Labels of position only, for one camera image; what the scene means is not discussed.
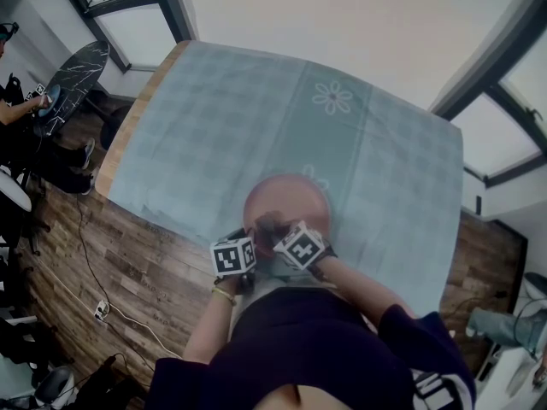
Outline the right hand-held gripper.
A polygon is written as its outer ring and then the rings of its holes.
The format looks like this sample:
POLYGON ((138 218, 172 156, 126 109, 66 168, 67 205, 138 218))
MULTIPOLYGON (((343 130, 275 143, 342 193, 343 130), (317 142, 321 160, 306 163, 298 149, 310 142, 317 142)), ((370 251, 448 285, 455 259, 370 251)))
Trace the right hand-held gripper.
POLYGON ((302 220, 273 247, 273 251, 288 267, 303 271, 323 254, 324 243, 321 234, 302 220))

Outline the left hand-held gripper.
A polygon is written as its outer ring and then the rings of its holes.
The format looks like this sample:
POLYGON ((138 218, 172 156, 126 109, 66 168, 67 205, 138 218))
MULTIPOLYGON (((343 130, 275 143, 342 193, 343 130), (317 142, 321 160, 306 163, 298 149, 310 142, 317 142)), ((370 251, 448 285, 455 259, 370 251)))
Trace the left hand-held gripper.
POLYGON ((235 278, 237 293, 251 293, 256 280, 256 251, 253 237, 239 228, 210 244, 209 252, 215 273, 215 285, 235 278))

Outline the pink big plate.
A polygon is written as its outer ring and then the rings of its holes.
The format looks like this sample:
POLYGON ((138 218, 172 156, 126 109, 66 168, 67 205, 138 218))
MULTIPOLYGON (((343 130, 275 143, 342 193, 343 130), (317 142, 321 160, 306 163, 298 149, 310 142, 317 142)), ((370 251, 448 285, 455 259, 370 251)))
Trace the pink big plate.
POLYGON ((274 256, 274 243, 258 233, 256 221, 270 213, 280 224, 303 220, 323 237, 330 237, 332 219, 326 195, 317 184, 301 174, 278 174, 264 179, 245 201, 244 229, 255 235, 258 254, 264 258, 274 256))

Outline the person's right forearm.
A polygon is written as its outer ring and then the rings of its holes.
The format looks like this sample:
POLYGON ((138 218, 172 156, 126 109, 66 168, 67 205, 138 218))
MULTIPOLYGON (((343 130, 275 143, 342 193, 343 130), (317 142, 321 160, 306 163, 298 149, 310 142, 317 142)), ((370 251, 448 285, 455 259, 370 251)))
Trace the person's right forearm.
POLYGON ((354 304, 374 325, 378 325, 385 312, 399 306, 411 319, 417 316, 395 292, 374 279, 346 266, 339 258, 327 256, 316 264, 322 276, 354 304))

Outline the person's left forearm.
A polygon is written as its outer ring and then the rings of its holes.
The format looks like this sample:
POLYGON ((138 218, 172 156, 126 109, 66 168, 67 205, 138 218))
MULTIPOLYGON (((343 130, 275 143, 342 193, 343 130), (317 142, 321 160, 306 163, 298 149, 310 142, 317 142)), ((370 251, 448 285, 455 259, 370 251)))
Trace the person's left forearm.
POLYGON ((209 364, 226 345, 238 283, 226 278, 211 291, 204 313, 183 352, 183 360, 209 364))

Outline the blue plate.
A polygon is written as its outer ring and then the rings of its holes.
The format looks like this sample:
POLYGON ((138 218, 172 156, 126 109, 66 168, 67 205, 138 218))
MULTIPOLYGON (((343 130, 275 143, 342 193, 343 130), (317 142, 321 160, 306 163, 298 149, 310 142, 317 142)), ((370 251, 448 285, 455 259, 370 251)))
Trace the blue plate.
POLYGON ((47 116, 50 112, 53 111, 53 108, 56 106, 56 103, 61 95, 61 87, 56 84, 52 85, 45 93, 44 98, 47 103, 47 108, 41 108, 38 111, 38 117, 40 119, 43 119, 45 116, 47 116))

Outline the person's light grey trousers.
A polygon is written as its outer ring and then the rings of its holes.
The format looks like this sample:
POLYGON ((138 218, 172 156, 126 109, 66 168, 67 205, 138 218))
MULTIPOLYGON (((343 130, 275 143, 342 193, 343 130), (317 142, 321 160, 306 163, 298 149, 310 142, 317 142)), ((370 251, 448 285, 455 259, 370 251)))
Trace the person's light grey trousers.
POLYGON ((242 313, 254 302, 280 288, 322 289, 328 290, 338 297, 341 296, 334 284, 320 281, 310 272, 290 277, 271 276, 264 272, 257 272, 253 288, 248 294, 241 295, 241 299, 238 301, 238 311, 242 313))

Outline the person's dark navy shirt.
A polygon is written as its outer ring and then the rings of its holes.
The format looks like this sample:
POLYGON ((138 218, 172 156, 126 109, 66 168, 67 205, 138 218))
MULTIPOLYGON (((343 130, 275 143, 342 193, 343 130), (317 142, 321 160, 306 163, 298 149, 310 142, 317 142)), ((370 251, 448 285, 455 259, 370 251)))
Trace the person's dark navy shirt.
POLYGON ((161 359, 145 410, 253 410, 286 386, 352 410, 474 410, 476 390, 438 314, 392 306, 375 331, 327 290, 281 288, 250 305, 209 363, 161 359))

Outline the teal checked tablecloth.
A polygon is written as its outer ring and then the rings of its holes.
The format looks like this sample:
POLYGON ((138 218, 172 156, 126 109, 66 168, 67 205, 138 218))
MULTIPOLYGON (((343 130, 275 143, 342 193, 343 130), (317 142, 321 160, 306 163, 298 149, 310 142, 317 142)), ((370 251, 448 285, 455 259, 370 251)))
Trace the teal checked tablecloth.
POLYGON ((138 121, 108 196, 209 246, 282 173, 327 199, 348 265, 436 310, 456 246, 462 134, 347 73, 267 52, 193 42, 138 121))

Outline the black framed casement window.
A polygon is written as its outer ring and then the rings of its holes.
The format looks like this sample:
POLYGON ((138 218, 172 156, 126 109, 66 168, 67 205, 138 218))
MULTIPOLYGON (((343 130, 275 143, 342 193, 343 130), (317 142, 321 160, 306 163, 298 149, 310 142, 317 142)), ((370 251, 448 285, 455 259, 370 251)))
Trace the black framed casement window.
POLYGON ((69 0, 122 71, 151 71, 179 42, 196 37, 183 0, 69 0))
POLYGON ((461 130, 485 187, 547 165, 547 0, 512 0, 431 110, 461 130))

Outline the black marble round table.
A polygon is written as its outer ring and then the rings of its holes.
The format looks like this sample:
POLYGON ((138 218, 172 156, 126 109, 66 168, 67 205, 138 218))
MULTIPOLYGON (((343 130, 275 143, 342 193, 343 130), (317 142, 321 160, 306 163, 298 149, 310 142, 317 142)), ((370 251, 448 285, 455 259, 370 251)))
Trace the black marble round table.
POLYGON ((68 123, 74 111, 84 104, 103 121, 100 144, 104 149, 109 149, 131 107, 123 105, 107 113, 88 98, 108 59, 109 44, 95 41, 82 47, 61 65, 45 88, 52 99, 51 105, 33 122, 36 136, 55 136, 68 123))

